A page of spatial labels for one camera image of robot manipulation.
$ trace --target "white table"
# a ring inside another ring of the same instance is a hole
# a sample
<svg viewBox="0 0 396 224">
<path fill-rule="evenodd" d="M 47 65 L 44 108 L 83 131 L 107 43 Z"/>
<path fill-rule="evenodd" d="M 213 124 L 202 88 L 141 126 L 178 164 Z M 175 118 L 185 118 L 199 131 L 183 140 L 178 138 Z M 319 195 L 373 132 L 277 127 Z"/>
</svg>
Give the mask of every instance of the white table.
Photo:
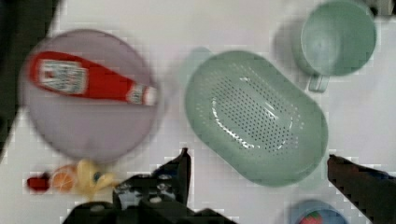
<svg viewBox="0 0 396 224">
<path fill-rule="evenodd" d="M 325 93 L 313 94 L 306 91 L 307 78 L 291 58 L 289 34 L 291 22 L 317 4 L 314 0 L 67 0 L 59 6 L 49 35 L 77 28 L 112 33 L 137 48 L 158 79 L 167 83 L 176 79 L 172 75 L 177 66 L 194 47 L 216 53 L 227 49 L 259 53 L 320 104 L 329 121 L 329 152 L 396 175 L 396 23 L 376 22 L 378 47 L 359 73 L 333 78 Z M 156 135 L 108 167 L 120 179 L 151 172 L 188 146 L 193 157 L 190 208 L 210 207 L 241 224 L 284 223 L 285 209 L 291 204 L 319 199 L 343 211 L 353 224 L 369 223 L 327 180 L 327 157 L 298 184 L 278 189 L 254 185 L 193 134 L 184 116 L 180 87 L 169 85 L 167 94 L 168 107 Z M 0 164 L 0 223 L 62 223 L 70 209 L 85 202 L 78 195 L 31 195 L 24 188 L 24 180 L 40 164 L 56 166 L 66 160 L 37 134 L 24 109 L 5 150 Z M 97 200 L 111 202 L 111 191 L 101 192 Z"/>
</svg>

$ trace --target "oval colander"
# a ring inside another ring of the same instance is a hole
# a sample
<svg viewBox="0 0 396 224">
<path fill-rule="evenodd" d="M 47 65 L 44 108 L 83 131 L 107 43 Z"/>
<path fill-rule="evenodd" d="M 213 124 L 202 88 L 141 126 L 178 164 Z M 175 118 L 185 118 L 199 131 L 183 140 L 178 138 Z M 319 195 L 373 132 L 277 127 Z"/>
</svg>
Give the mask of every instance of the oval colander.
<svg viewBox="0 0 396 224">
<path fill-rule="evenodd" d="M 185 109 L 197 136 L 257 184 L 284 186 L 306 177 L 327 146 L 318 105 L 252 53 L 205 60 L 188 82 Z"/>
</svg>

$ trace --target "ketchup label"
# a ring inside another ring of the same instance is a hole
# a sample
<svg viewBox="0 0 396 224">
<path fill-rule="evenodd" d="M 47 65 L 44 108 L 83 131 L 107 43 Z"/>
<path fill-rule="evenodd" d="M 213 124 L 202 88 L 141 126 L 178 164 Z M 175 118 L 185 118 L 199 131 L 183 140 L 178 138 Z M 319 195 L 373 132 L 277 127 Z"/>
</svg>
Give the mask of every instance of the ketchup label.
<svg viewBox="0 0 396 224">
<path fill-rule="evenodd" d="M 82 94 L 87 89 L 87 69 L 80 63 L 41 60 L 38 81 L 44 87 L 69 94 Z"/>
<path fill-rule="evenodd" d="M 143 102 L 143 94 L 144 94 L 145 86 L 140 84 L 135 84 L 129 90 L 127 94 L 127 99 L 129 102 L 142 105 Z"/>
</svg>

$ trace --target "green mug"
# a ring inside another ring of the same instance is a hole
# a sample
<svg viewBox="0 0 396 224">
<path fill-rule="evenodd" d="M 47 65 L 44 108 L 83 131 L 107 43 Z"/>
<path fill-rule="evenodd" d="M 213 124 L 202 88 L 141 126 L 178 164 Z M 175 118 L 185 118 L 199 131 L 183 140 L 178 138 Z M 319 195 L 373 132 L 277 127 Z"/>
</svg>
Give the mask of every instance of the green mug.
<svg viewBox="0 0 396 224">
<path fill-rule="evenodd" d="M 375 49 L 376 29 L 370 9 L 352 0 L 332 0 L 317 7 L 292 36 L 297 65 L 312 76 L 310 91 L 324 92 L 330 76 L 362 68 Z"/>
</svg>

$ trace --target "mug handle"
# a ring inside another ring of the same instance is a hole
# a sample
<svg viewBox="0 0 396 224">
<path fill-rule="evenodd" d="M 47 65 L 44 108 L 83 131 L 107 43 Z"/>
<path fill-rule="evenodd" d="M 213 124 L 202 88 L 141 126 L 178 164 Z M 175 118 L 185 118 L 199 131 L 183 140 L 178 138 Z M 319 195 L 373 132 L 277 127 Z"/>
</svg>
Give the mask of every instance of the mug handle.
<svg viewBox="0 0 396 224">
<path fill-rule="evenodd" d="M 325 92 L 330 77 L 313 75 L 309 81 L 309 90 L 314 92 Z"/>
</svg>

